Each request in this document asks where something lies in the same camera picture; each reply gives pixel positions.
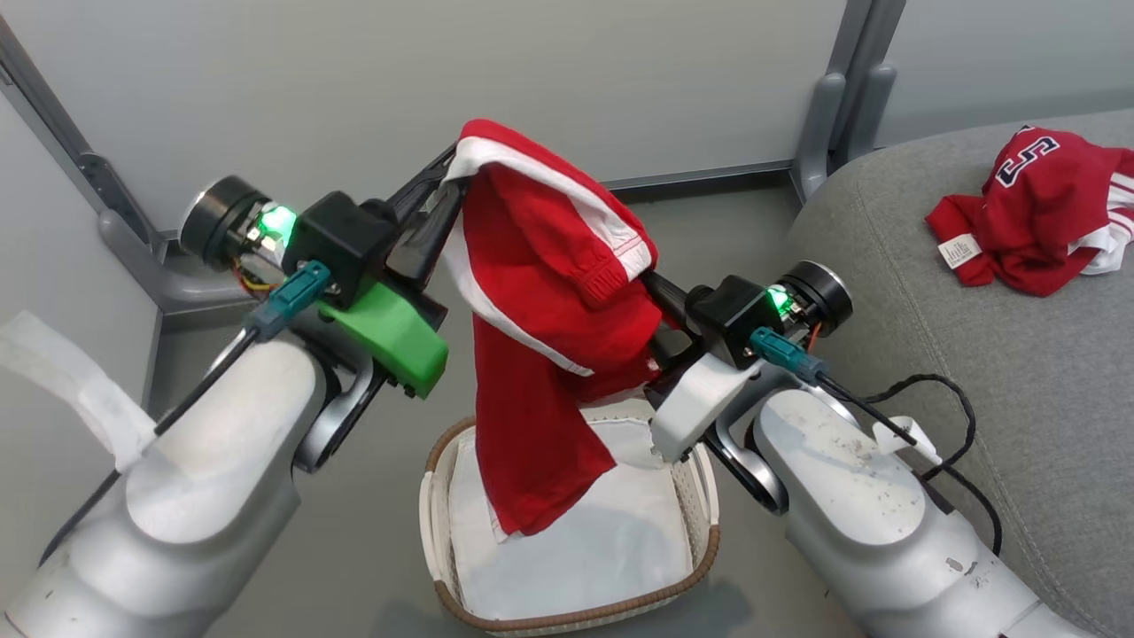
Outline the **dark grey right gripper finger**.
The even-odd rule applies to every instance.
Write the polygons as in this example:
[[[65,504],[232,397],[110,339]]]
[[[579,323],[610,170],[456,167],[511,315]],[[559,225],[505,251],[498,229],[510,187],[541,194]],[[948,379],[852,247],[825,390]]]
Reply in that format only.
[[[663,314],[665,323],[672,330],[689,331],[686,320],[687,294],[655,270],[648,269],[640,274],[640,282]]]

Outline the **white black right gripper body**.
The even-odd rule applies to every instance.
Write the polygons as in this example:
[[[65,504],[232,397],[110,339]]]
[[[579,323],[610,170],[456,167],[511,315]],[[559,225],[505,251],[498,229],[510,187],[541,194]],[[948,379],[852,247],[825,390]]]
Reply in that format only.
[[[853,315],[853,299],[843,279],[815,261],[802,260],[773,284],[763,287],[781,312],[781,335],[806,352],[816,338],[830,335]],[[680,331],[661,323],[649,340],[649,351],[661,368],[645,388],[649,405],[655,409],[651,427],[655,451],[667,462],[683,459],[762,369],[785,372],[802,388],[819,386],[760,356],[748,368],[735,369],[708,354],[693,327]]]

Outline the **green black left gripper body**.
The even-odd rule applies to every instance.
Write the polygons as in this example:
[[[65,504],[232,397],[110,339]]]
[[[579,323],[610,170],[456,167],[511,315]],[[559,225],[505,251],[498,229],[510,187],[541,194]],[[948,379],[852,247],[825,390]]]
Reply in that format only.
[[[260,305],[291,277],[284,272],[281,261],[291,226],[305,210],[296,213],[239,176],[226,176],[191,203],[183,219],[181,247],[208,267],[231,271]],[[401,235],[405,223],[398,226]],[[411,395],[426,397],[443,375],[448,344],[439,334],[447,311],[429,298],[425,287],[406,286],[386,275],[384,260],[374,283],[350,308],[340,311],[327,300],[327,294],[338,291],[331,282],[323,296],[291,318],[288,327],[304,312],[315,312],[340,327],[348,342],[359,347],[393,384]]]

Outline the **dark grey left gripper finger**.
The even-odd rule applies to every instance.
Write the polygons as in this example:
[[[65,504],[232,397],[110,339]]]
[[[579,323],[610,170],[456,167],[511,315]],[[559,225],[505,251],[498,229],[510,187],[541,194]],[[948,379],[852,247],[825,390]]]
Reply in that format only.
[[[386,275],[411,287],[430,282],[469,190],[466,178],[439,182],[409,199],[411,215],[386,257]]]
[[[423,210],[425,203],[443,181],[445,176],[448,175],[448,167],[455,154],[456,144],[450,144],[429,165],[422,168],[408,182],[393,192],[391,198],[386,199],[393,210],[397,223],[408,223],[414,214],[418,214]]]

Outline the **red trousers with white stripe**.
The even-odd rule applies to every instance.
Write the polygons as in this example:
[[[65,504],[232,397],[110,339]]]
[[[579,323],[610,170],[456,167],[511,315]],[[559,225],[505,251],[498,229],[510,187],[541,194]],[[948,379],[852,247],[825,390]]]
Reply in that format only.
[[[479,476],[505,534],[533,536],[613,468],[582,415],[659,375],[655,243],[595,179],[519,131],[467,121],[443,258],[473,318]]]

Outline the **red jersey with number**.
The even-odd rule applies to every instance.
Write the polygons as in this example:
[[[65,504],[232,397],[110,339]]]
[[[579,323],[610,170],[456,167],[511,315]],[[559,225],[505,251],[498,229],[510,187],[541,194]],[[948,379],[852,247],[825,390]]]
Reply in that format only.
[[[925,222],[962,284],[1000,279],[1050,296],[1077,277],[1122,269],[1134,243],[1134,148],[1023,126],[976,197],[943,197]]]

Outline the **grey fabric sofa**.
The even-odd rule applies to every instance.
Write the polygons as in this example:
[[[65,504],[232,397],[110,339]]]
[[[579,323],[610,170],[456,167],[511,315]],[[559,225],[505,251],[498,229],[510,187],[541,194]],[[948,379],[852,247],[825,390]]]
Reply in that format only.
[[[978,194],[1018,122],[949,131],[843,165],[809,197],[786,260],[843,279],[853,316],[818,344],[874,395],[940,373],[975,407],[959,471],[1002,521],[1001,556],[1075,626],[1134,638],[1134,260],[1036,298],[966,287],[925,216]]]

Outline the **white basket liner cloth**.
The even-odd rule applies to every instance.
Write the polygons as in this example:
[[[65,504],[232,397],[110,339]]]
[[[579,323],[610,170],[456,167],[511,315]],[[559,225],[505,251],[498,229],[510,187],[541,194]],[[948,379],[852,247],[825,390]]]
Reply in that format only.
[[[485,620],[530,620],[616,604],[693,572],[672,468],[653,451],[648,423],[591,423],[613,457],[578,503],[533,536],[505,534],[486,500],[474,433],[456,440],[449,531],[459,597]]]

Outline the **grey partition foot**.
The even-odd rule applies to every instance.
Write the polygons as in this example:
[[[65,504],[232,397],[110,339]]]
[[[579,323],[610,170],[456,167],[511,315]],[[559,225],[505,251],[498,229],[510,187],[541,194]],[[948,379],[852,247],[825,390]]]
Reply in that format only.
[[[801,205],[826,182],[827,154],[845,90],[846,77],[840,73],[819,78],[812,90],[789,171]]]
[[[896,79],[897,69],[888,62],[875,65],[868,70],[858,90],[858,96],[850,105],[838,148],[835,150],[835,161],[838,165],[846,165],[874,152],[875,137],[882,128],[883,116]]]
[[[98,213],[98,235],[162,314],[195,314],[252,303],[252,296],[231,274],[220,275],[181,250],[174,231],[161,231],[146,244],[120,214],[105,209]]]

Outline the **white wicker-rimmed laundry basket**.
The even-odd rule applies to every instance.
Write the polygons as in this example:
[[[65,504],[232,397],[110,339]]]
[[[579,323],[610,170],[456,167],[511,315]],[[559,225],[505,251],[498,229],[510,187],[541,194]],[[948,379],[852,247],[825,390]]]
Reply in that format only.
[[[648,423],[652,417],[652,409],[644,402],[628,401],[609,405],[607,408],[589,409],[585,417],[589,424],[606,417],[638,417]],[[475,436],[475,423],[471,417],[454,424],[433,446],[420,485],[418,512],[423,554],[435,594],[441,604],[466,626],[476,627],[485,633],[498,635],[499,638],[572,633],[589,627],[610,626],[669,604],[704,581],[710,572],[720,544],[720,507],[711,457],[705,445],[697,445],[684,461],[669,463],[672,468],[670,473],[678,492],[686,533],[691,541],[694,569],[689,576],[675,585],[643,596],[582,612],[510,621],[485,620],[471,614],[462,604],[456,585],[448,521],[449,484],[456,463],[456,440],[462,433],[474,433]]]

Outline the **white tape strip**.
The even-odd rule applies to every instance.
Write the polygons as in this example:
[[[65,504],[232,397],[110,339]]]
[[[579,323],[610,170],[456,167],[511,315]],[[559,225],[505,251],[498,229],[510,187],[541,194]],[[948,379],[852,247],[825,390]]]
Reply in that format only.
[[[121,475],[129,473],[156,440],[152,417],[77,344],[28,311],[0,326],[0,366],[70,405],[113,456]]]

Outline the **grey partition bottom rail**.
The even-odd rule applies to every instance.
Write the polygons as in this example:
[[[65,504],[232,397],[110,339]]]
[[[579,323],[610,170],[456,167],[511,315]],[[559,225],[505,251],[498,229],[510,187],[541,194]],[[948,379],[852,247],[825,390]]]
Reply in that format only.
[[[789,177],[792,160],[748,163],[672,175],[610,179],[602,182],[616,197],[627,201],[703,197],[720,192],[758,190]]]

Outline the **grey partition post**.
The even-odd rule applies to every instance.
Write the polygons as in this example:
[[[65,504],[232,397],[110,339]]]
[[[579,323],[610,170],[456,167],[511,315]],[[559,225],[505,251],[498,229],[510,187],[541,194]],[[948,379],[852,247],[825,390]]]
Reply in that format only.
[[[167,253],[166,238],[143,213],[111,162],[90,146],[3,15],[0,15],[0,78],[22,94],[60,146],[67,158],[62,165],[77,170],[81,190],[92,195],[98,233],[105,246],[119,260],[125,260],[128,252],[137,252],[142,260],[161,266]]]
[[[850,0],[848,5],[848,9],[858,12],[862,18],[858,18],[858,15],[853,16],[853,46],[850,46],[850,59],[843,73],[846,77],[845,96],[835,121],[833,141],[827,154],[829,158],[827,165],[831,169],[841,167],[838,165],[835,154],[843,137],[843,127],[850,113],[850,105],[858,96],[858,90],[866,79],[868,70],[882,62],[894,65],[887,60],[887,54],[906,5],[907,0]]]

